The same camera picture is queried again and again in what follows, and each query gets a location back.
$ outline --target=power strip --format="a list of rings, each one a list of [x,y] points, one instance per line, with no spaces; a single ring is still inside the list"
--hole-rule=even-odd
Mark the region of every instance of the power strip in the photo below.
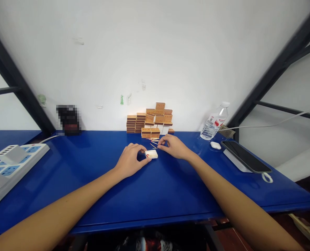
[[[8,165],[0,161],[0,201],[50,149],[46,144],[20,147],[27,155],[19,164]]]

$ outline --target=plastic water bottle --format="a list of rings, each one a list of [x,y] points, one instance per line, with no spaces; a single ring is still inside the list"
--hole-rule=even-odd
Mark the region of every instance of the plastic water bottle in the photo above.
[[[205,140],[211,140],[215,136],[220,126],[228,117],[227,107],[229,105],[229,102],[222,102],[221,105],[214,112],[211,113],[203,129],[200,132],[201,138]]]

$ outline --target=forearm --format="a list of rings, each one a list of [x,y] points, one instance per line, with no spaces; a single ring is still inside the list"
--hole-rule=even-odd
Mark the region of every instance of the forearm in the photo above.
[[[122,180],[114,169],[0,235],[0,250],[52,250],[87,210]]]
[[[188,162],[199,174],[230,222],[255,249],[303,250],[271,216],[198,155],[192,154]]]

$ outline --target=bottle cap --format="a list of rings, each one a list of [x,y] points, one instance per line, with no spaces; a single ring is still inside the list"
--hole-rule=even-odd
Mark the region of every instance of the bottle cap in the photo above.
[[[221,105],[224,107],[228,107],[230,105],[230,102],[222,101]]]

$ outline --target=hand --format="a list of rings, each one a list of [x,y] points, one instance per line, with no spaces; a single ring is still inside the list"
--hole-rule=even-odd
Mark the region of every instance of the hand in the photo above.
[[[171,134],[162,137],[158,142],[157,148],[167,152],[177,159],[187,160],[193,155],[193,152],[184,145],[179,138]]]
[[[132,176],[151,161],[149,158],[138,161],[136,157],[139,151],[144,153],[147,149],[142,145],[133,143],[130,143],[124,148],[116,166],[114,167],[114,169],[122,175],[123,179]]]

